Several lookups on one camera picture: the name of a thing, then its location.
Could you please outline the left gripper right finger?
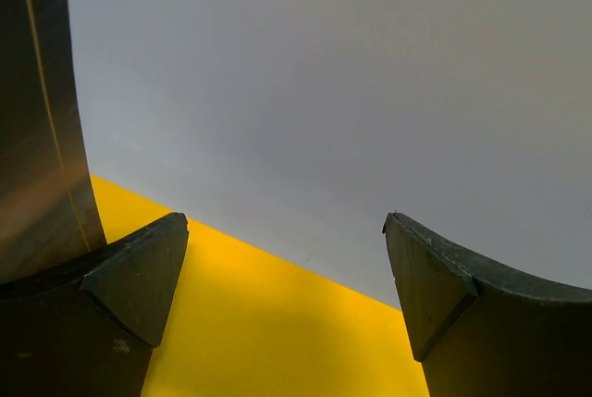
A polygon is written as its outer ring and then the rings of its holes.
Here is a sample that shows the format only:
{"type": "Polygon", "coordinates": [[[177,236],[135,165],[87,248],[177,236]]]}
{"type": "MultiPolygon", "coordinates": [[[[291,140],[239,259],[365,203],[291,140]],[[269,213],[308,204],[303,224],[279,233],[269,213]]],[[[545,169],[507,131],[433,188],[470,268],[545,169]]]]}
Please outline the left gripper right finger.
{"type": "Polygon", "coordinates": [[[430,395],[590,395],[589,289],[503,265],[400,212],[383,233],[430,395]]]}

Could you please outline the A Tale of Two Cities book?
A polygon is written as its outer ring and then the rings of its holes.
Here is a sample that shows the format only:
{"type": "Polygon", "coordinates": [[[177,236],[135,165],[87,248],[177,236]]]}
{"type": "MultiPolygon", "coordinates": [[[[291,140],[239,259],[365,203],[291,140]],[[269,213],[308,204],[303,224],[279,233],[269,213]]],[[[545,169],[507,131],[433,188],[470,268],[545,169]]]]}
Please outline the A Tale of Two Cities book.
{"type": "Polygon", "coordinates": [[[1,280],[105,243],[80,121],[68,0],[1,0],[1,280]]]}

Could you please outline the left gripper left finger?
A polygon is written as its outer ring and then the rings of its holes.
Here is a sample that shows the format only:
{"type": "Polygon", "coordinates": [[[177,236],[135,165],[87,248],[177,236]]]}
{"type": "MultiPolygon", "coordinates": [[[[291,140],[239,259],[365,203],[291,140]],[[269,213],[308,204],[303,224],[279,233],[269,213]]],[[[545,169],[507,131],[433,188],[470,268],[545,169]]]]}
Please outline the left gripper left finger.
{"type": "Polygon", "coordinates": [[[186,254],[182,213],[1,287],[4,396],[139,396],[186,254]]]}

